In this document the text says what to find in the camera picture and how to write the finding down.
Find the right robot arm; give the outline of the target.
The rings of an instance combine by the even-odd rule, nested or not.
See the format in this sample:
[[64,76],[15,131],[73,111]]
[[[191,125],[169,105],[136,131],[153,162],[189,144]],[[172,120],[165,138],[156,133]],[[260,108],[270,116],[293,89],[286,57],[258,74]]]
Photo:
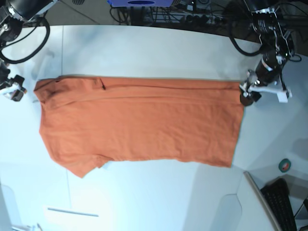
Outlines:
[[24,78],[16,75],[9,77],[10,64],[20,64],[33,58],[45,46],[50,36],[50,24],[46,19],[48,10],[55,0],[2,0],[0,2],[0,50],[10,47],[32,34],[39,26],[46,29],[42,43],[27,57],[11,60],[0,54],[0,94],[12,101],[19,102],[26,94]]

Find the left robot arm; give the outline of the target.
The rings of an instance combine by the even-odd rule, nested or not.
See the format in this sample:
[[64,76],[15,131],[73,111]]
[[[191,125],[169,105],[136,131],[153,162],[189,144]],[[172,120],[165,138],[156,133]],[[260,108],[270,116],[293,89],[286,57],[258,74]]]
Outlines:
[[231,17],[228,20],[228,36],[235,49],[246,57],[261,55],[255,70],[247,71],[247,79],[240,83],[240,102],[250,106],[257,102],[262,93],[275,94],[280,103],[287,103],[292,97],[291,90],[286,86],[282,70],[285,64],[295,56],[295,45],[291,29],[285,23],[282,11],[276,0],[244,1],[250,15],[244,24],[249,24],[259,36],[260,48],[247,52],[240,48],[233,36],[233,24],[241,20]]

